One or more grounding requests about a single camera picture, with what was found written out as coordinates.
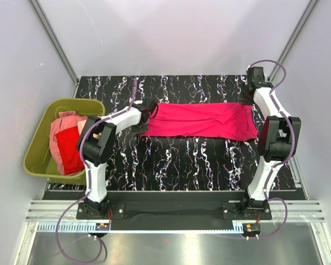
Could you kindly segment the magenta pink t-shirt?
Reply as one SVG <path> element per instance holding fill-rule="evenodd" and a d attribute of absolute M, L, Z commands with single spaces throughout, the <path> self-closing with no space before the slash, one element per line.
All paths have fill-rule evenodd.
<path fill-rule="evenodd" d="M 170 104 L 160 103 L 158 113 L 148 123 L 143 136 L 220 137 L 248 141 L 258 135 L 252 107 L 240 103 Z"/>

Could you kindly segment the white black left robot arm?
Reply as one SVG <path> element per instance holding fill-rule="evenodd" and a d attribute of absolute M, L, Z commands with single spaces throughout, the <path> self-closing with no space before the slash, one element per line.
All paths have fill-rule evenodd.
<path fill-rule="evenodd" d="M 136 135 L 148 130 L 148 122 L 158 113 L 158 103 L 151 98 L 131 102 L 121 111 L 107 116 L 88 117 L 80 134 L 77 150 L 86 173 L 86 191 L 79 202 L 80 213 L 97 219 L 111 213 L 108 209 L 105 169 L 113 152 L 116 135 L 131 128 Z"/>

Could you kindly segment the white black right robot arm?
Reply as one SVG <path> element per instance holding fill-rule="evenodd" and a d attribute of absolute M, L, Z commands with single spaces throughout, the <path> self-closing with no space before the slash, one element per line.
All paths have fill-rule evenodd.
<path fill-rule="evenodd" d="M 247 68 L 246 96 L 260 109 L 265 123 L 258 139 L 259 164 L 254 178 L 239 205 L 246 219 L 270 213 L 269 192 L 279 170 L 295 155 L 301 129 L 301 119 L 291 116 L 275 93 L 275 86 L 267 81 L 262 67 Z"/>

